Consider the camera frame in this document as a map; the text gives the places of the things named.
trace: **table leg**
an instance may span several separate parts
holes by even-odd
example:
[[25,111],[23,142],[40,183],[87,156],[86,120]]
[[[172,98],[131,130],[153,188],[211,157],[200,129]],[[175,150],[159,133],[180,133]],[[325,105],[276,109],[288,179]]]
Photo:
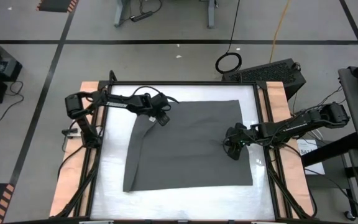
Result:
[[121,17],[124,12],[127,0],[117,0],[116,16],[114,18],[114,26],[119,27],[121,25]]
[[215,13],[215,0],[209,0],[209,3],[208,3],[208,28],[209,29],[213,29],[215,26],[214,13]]
[[342,155],[351,149],[358,149],[358,135],[352,133],[337,141],[329,143],[323,147],[311,151],[302,156],[303,166],[307,167],[326,159]]

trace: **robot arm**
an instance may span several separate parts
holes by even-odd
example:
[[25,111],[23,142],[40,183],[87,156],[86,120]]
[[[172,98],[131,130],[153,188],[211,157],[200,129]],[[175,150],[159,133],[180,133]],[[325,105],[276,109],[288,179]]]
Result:
[[261,146],[278,146],[288,142],[293,136],[300,136],[321,127],[342,128],[349,122],[344,107],[337,103],[313,108],[277,123],[264,122],[251,125],[250,129],[237,123],[234,128],[230,127],[226,132],[224,145],[229,146],[227,155],[238,160],[241,149],[252,143]]
[[[82,99],[86,98],[92,103],[84,108]],[[154,117],[162,126],[166,125],[170,118],[165,113],[170,110],[168,100],[177,102],[176,99],[165,96],[159,92],[151,97],[148,93],[143,95],[119,96],[107,93],[106,90],[88,92],[78,92],[65,98],[66,111],[68,117],[74,119],[80,129],[81,137],[85,147],[99,147],[100,137],[96,127],[89,124],[86,115],[93,114],[93,111],[99,106],[109,106],[115,108],[127,109],[137,115],[147,115]]]

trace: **wooden board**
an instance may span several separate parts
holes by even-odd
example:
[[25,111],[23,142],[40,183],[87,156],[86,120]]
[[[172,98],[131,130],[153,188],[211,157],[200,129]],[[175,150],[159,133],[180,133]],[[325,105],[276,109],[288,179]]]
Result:
[[[83,82],[81,85],[81,91],[96,91],[98,82]],[[273,120],[275,122],[290,118],[290,110],[288,108],[287,98],[285,96],[284,87],[281,82],[268,82],[268,96],[273,114]],[[264,121],[267,120],[267,113],[263,98],[262,91],[259,91],[260,101],[262,104],[262,114]],[[84,106],[88,105],[89,102],[84,101]],[[98,114],[98,124],[100,124],[102,113]],[[66,146],[65,158],[70,155],[73,151],[81,146],[82,142],[80,139],[68,140]],[[288,144],[295,149],[298,149],[295,140],[291,140]],[[310,200],[308,186],[306,183],[305,173],[303,171],[302,161],[298,155],[296,155],[291,149],[283,148],[280,150],[282,157],[283,170],[287,188],[294,196],[296,201],[309,215],[313,213],[313,207]],[[80,181],[80,175],[85,156],[85,150],[82,150],[77,155],[73,156],[63,167],[60,178],[57,183],[55,196],[53,198],[50,215],[56,215],[59,213],[64,206],[71,199],[73,194],[78,188]],[[278,188],[276,188],[278,197],[278,206],[280,209],[280,216],[285,217],[285,207],[282,200],[282,194]],[[85,192],[80,215],[85,214],[86,202],[88,199],[88,191]]]

